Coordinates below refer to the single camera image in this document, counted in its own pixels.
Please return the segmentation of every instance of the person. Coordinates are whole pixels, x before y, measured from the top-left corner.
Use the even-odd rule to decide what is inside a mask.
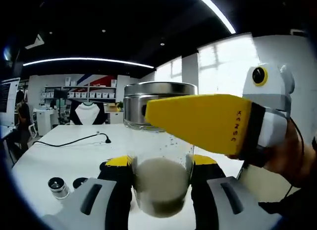
[[[9,135],[7,145],[8,148],[13,152],[15,158],[18,160],[28,150],[28,141],[31,136],[29,132],[31,118],[29,106],[24,101],[24,93],[22,91],[17,92],[15,102],[18,116],[18,125],[17,129]]]
[[[280,174],[291,185],[301,188],[280,202],[262,202],[259,205],[268,213],[283,216],[281,229],[305,228],[315,222],[317,204],[317,160],[316,139],[312,145],[302,143],[292,121],[288,122],[285,141],[266,149],[270,159],[264,168]]]

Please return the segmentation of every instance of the stainless steel lid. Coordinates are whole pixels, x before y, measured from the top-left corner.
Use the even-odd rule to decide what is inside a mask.
[[[197,94],[197,87],[187,83],[177,82],[142,82],[127,85],[124,96],[132,95],[193,95]]]

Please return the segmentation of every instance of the power cord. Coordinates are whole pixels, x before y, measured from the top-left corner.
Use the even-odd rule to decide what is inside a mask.
[[[106,136],[106,143],[111,143],[111,141],[110,141],[109,137],[107,136],[107,134],[105,134],[105,133],[97,133],[97,134],[90,135],[90,136],[88,136],[88,137],[83,137],[83,138],[77,139],[77,140],[75,140],[75,141],[68,142],[68,143],[61,144],[61,145],[53,145],[53,144],[49,144],[49,143],[41,142],[41,141],[35,141],[35,142],[33,142],[33,144],[36,143],[36,142],[38,142],[38,143],[42,143],[42,144],[45,144],[45,145],[48,145],[48,146],[51,146],[51,147],[63,147],[63,146],[66,146],[66,145],[69,145],[69,144],[73,144],[73,143],[75,143],[75,142],[78,142],[78,141],[81,141],[81,140],[84,140],[84,139],[87,139],[87,138],[90,138],[90,137],[98,136],[98,135],[104,135],[104,136]]]
[[[305,151],[304,151],[304,139],[303,139],[303,136],[302,136],[298,126],[296,125],[295,121],[292,118],[290,118],[290,119],[291,119],[292,123],[294,124],[299,136],[301,137],[301,141],[302,141],[301,161],[300,161],[300,165],[299,165],[298,171],[296,172],[296,173],[298,173],[301,170],[302,166],[303,166],[303,160],[304,160],[304,154],[305,154]],[[291,184],[291,187],[289,187],[289,189],[288,189],[286,195],[284,196],[284,198],[286,198],[288,196],[288,194],[289,194],[289,192],[291,192],[292,188],[293,188],[293,185]]]

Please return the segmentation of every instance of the ceiling light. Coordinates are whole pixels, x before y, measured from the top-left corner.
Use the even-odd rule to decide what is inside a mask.
[[[23,66],[27,65],[33,65],[37,63],[44,63],[48,61],[58,61],[58,60],[96,60],[96,61],[108,61],[108,62],[115,62],[115,63],[123,63],[123,64],[128,64],[128,65],[137,65],[137,66],[143,66],[147,68],[154,68],[153,66],[150,65],[143,65],[135,62],[129,62],[129,61],[124,61],[124,60],[112,60],[112,59],[103,59],[103,58],[89,58],[89,57],[65,57],[65,58],[54,58],[54,59],[46,59],[46,60],[37,60],[29,63],[23,64]]]
[[[231,34],[236,33],[234,28],[232,27],[229,20],[224,16],[224,14],[220,11],[220,9],[211,1],[211,0],[201,0],[204,2],[222,21],[222,23],[227,27]]]

